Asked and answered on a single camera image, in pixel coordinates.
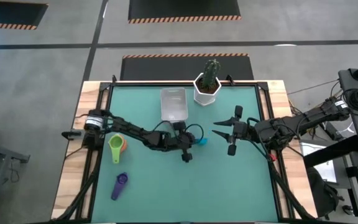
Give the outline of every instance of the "concrete floor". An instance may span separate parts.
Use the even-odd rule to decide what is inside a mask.
[[[1,44],[90,44],[102,0],[48,2],[39,28],[0,30]],[[241,21],[128,24],[129,0],[109,0],[99,43],[358,40],[358,0],[239,0]],[[328,82],[358,67],[358,45],[98,49],[90,80],[119,76],[127,54],[250,54],[256,80],[284,80],[287,92]],[[0,223],[47,221],[52,212],[89,49],[0,50],[0,145],[31,154],[21,180],[0,195]],[[301,110],[333,83],[290,95]],[[338,129],[351,121],[335,123]]]

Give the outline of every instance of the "potted cactus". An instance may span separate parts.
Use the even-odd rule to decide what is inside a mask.
[[[193,81],[194,100],[201,106],[215,102],[218,91],[222,87],[217,78],[220,69],[221,64],[216,59],[209,60],[205,64],[204,72]]]

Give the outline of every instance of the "cactus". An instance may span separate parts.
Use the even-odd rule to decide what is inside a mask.
[[[216,87],[216,76],[221,69],[221,64],[216,60],[209,60],[205,64],[201,87],[205,90],[213,90]]]

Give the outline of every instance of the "white pot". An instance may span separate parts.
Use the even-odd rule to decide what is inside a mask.
[[[215,91],[214,94],[208,94],[208,93],[202,93],[198,90],[196,82],[201,78],[203,73],[200,73],[196,80],[193,81],[194,85],[194,100],[201,106],[210,105],[211,103],[215,102],[215,98],[218,95],[219,90],[221,89],[222,85],[221,82],[219,82],[218,78],[216,78],[216,81],[218,82],[218,89]]]

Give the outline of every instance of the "clear plastic container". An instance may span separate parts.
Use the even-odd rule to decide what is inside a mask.
[[[161,90],[161,119],[172,123],[185,121],[188,117],[186,90],[164,88]]]

